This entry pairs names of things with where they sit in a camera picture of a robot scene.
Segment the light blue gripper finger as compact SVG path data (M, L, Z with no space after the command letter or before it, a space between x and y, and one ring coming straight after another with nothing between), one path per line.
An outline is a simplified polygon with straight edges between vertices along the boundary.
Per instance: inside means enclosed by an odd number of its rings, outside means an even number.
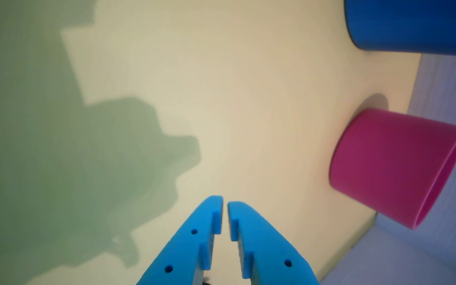
M230 240L237 242L242 277L252 285L318 285L304 257L262 215L228 202Z
M222 231L223 198L206 198L149 265L138 285L202 285L215 235Z

